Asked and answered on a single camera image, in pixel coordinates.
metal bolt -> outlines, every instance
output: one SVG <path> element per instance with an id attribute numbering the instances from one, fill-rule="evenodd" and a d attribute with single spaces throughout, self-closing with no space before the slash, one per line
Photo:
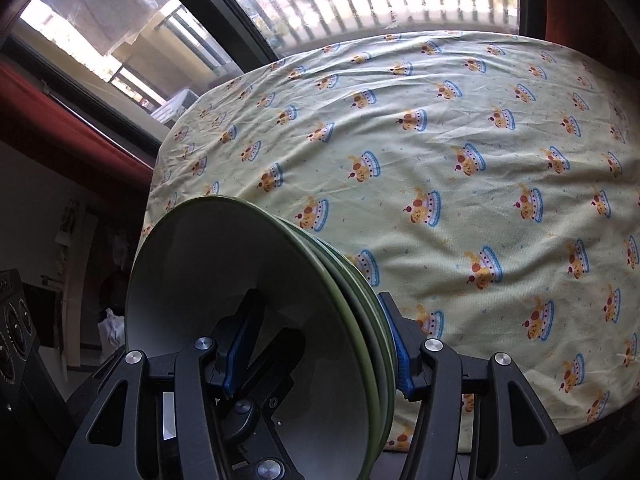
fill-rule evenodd
<path id="1" fill-rule="evenodd" d="M 439 339 L 427 339 L 427 341 L 424 342 L 424 347 L 432 352 L 439 352 L 442 350 L 442 346 L 442 341 Z"/>
<path id="2" fill-rule="evenodd" d="M 199 337 L 196 339 L 196 342 L 193 345 L 198 350 L 206 350 L 211 348 L 211 345 L 213 345 L 213 340 L 210 337 Z"/>
<path id="3" fill-rule="evenodd" d="M 238 415 L 248 412 L 251 409 L 251 401 L 249 399 L 240 399 L 234 406 L 234 411 Z"/>
<path id="4" fill-rule="evenodd" d="M 142 352 L 140 352 L 138 350 L 133 350 L 133 351 L 129 352 L 127 354 L 127 356 L 124 358 L 124 360 L 127 363 L 129 363 L 130 365 L 134 365 L 136 363 L 139 363 L 140 359 L 142 359 Z"/>
<path id="5" fill-rule="evenodd" d="M 509 354 L 505 354 L 504 352 L 498 352 L 495 355 L 495 362 L 502 366 L 510 365 L 511 356 Z"/>
<path id="6" fill-rule="evenodd" d="M 263 460 L 257 469 L 258 476 L 264 480 L 276 480 L 280 478 L 283 471 L 282 464 L 272 459 Z"/>

silver screw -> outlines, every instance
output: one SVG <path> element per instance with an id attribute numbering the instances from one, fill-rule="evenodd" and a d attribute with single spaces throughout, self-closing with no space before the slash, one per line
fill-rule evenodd
<path id="1" fill-rule="evenodd" d="M 510 365 L 511 356 L 509 354 L 505 354 L 504 352 L 498 352 L 495 355 L 495 362 L 502 366 Z"/>
<path id="2" fill-rule="evenodd" d="M 193 345 L 198 350 L 206 350 L 211 348 L 211 345 L 213 345 L 213 340 L 210 337 L 199 337 L 196 339 L 196 342 Z"/>
<path id="3" fill-rule="evenodd" d="M 134 365 L 136 363 L 139 363 L 140 359 L 142 359 L 142 352 L 140 352 L 138 350 L 133 350 L 133 351 L 129 352 L 127 354 L 127 356 L 124 358 L 124 360 L 127 363 L 129 363 L 130 365 Z"/>
<path id="4" fill-rule="evenodd" d="M 276 480 L 277 478 L 280 478 L 280 475 L 282 475 L 282 471 L 283 468 L 280 462 L 268 459 L 260 462 L 257 473 L 258 476 L 260 478 L 264 478 L 264 480 Z"/>
<path id="5" fill-rule="evenodd" d="M 427 339 L 427 341 L 424 342 L 424 347 L 432 352 L 439 352 L 442 350 L 442 346 L 442 341 L 439 339 Z"/>
<path id="6" fill-rule="evenodd" d="M 240 399 L 234 406 L 234 411 L 238 415 L 248 412 L 251 409 L 251 401 L 249 399 Z"/>

black speaker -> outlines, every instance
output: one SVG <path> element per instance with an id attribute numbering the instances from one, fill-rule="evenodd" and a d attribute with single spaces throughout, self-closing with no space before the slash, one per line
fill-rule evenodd
<path id="1" fill-rule="evenodd" d="M 0 470 L 55 478 L 76 427 L 42 362 L 17 270 L 0 271 Z"/>

speaker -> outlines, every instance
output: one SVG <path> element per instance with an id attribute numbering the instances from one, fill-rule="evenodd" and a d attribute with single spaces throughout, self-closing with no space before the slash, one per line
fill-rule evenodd
<path id="1" fill-rule="evenodd" d="M 0 271 L 1 463 L 55 478 L 76 427 L 40 357 L 16 269 Z"/>

